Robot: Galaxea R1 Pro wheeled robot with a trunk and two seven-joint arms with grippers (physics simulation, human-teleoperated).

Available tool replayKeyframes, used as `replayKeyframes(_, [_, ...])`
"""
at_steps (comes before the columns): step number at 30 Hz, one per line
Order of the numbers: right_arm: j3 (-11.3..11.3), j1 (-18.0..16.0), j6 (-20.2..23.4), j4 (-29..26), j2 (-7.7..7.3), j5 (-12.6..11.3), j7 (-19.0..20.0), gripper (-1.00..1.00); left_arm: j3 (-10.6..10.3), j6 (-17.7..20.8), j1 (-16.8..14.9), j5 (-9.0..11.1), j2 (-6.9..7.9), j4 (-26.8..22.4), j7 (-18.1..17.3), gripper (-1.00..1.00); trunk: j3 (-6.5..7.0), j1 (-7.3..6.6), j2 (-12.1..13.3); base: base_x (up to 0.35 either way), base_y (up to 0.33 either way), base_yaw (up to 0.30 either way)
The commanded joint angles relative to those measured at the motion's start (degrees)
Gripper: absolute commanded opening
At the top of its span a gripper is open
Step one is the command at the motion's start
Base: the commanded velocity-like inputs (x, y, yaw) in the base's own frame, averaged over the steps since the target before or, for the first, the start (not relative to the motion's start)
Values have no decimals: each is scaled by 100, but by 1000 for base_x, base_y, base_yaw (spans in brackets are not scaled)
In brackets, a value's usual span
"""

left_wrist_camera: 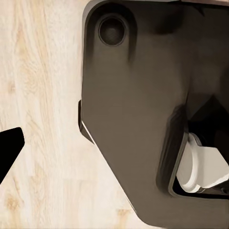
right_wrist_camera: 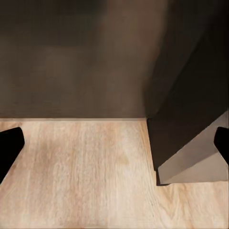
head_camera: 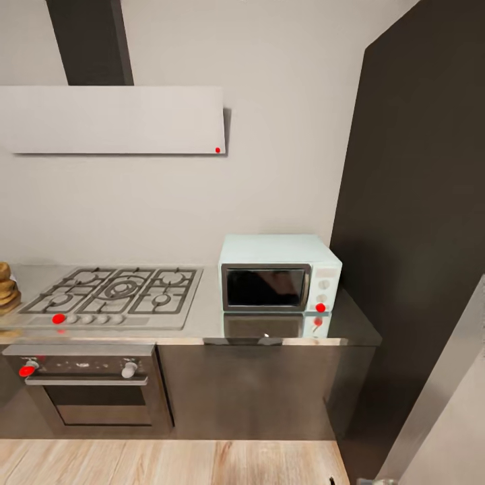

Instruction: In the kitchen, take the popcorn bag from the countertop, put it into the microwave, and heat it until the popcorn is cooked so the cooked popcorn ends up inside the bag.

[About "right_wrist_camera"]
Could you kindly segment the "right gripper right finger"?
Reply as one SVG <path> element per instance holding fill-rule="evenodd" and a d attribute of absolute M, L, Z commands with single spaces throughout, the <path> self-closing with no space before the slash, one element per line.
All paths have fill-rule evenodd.
<path fill-rule="evenodd" d="M 229 164 L 229 128 L 218 127 L 214 138 L 214 145 L 222 154 L 227 164 Z"/>

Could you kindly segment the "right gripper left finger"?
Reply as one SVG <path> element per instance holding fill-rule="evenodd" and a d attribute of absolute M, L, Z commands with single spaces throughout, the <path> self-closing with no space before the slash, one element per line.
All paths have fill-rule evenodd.
<path fill-rule="evenodd" d="M 0 132 L 0 184 L 24 147 L 21 127 Z"/>

